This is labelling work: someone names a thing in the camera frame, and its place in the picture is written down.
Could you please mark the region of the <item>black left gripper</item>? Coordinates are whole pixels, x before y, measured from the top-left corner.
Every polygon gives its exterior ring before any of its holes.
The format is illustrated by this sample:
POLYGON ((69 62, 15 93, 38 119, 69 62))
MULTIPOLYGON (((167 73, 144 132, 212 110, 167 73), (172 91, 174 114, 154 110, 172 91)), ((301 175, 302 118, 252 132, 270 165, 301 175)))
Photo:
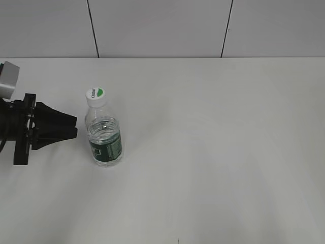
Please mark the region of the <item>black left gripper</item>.
POLYGON ((11 102, 1 98, 1 149, 8 141, 15 142, 13 164, 27 165, 30 145, 32 150, 38 150, 53 143, 75 139, 76 122, 76 117, 36 102, 35 94, 26 93, 23 100, 11 102), (33 131, 31 143, 34 110, 37 128, 33 131))

